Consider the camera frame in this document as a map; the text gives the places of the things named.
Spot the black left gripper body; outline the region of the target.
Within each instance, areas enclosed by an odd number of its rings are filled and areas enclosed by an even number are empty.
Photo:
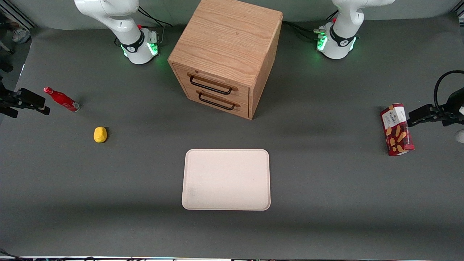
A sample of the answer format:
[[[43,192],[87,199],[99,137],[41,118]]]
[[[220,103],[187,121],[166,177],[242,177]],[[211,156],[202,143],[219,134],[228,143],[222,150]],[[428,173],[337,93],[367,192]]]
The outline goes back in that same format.
[[[464,88],[454,91],[440,108],[449,118],[463,118]]]

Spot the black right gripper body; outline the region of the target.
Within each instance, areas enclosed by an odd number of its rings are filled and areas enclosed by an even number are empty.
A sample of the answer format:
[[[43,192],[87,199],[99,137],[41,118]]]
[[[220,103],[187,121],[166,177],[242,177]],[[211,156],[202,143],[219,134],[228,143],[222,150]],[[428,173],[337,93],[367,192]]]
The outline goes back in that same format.
[[[11,91],[0,83],[0,107],[1,108],[10,108],[14,107],[17,108],[18,99],[17,99],[17,92]]]

